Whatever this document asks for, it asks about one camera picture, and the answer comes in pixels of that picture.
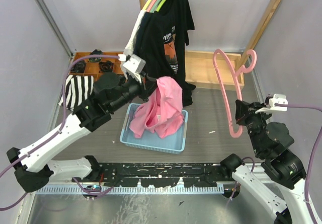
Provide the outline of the black printed t shirt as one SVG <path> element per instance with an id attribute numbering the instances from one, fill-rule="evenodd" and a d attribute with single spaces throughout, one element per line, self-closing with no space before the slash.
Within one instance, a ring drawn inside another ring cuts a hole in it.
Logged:
<path id="1" fill-rule="evenodd" d="M 195 85 L 186 82 L 185 47 L 194 22 L 188 0 L 167 0 L 158 12 L 151 13 L 144 32 L 139 57 L 145 60 L 148 76 L 169 76 L 182 88 L 183 106 L 193 103 Z"/>

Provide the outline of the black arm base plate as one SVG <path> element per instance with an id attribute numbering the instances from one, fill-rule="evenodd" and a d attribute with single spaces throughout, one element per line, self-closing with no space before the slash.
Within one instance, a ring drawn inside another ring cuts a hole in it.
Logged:
<path id="1" fill-rule="evenodd" d="M 77 178 L 80 183 L 100 180 L 104 186 L 175 187 L 180 181 L 185 188 L 216 187 L 233 178 L 219 164 L 213 163 L 100 163 L 94 179 Z"/>

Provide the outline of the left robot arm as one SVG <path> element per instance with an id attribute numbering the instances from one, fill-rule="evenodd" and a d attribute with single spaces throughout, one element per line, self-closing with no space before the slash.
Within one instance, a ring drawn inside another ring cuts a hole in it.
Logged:
<path id="1" fill-rule="evenodd" d="M 121 84 L 115 73 L 103 74 L 93 84 L 92 94 L 62 123 L 28 147 L 11 148 L 7 157 L 15 169 L 15 177 L 27 193 L 37 191 L 51 180 L 73 177 L 95 182 L 101 167 L 94 156 L 78 160 L 53 161 L 53 158 L 78 139 L 89 135 L 111 120 L 112 114 L 136 97 L 147 100 L 156 89 L 156 79 L 145 74 L 139 80 L 129 76 Z"/>

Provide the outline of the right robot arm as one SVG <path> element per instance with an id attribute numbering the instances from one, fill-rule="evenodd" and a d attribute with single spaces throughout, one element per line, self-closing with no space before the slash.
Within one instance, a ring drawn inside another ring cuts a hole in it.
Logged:
<path id="1" fill-rule="evenodd" d="M 307 106 L 288 104 L 284 96 L 275 94 L 266 98 L 266 103 L 247 103 L 236 100 L 235 120 L 245 126 L 256 158 L 261 167 L 282 193 L 279 198 L 237 155 L 231 154 L 221 161 L 221 176 L 227 181 L 235 180 L 263 206 L 274 223 L 321 223 L 309 194 L 309 181 L 315 151 L 321 140 L 319 133 L 313 145 L 308 167 L 289 147 L 295 142 L 284 123 L 267 122 L 272 113 L 285 112 L 289 108 Z"/>

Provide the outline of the pink t shirt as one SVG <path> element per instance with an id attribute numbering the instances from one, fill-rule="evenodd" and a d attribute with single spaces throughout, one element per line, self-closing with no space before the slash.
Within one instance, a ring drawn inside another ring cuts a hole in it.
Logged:
<path id="1" fill-rule="evenodd" d="M 182 88 L 171 77 L 161 77 L 156 83 L 156 90 L 137 108 L 130 122 L 135 138 L 149 131 L 163 139 L 175 134 L 184 122 Z"/>

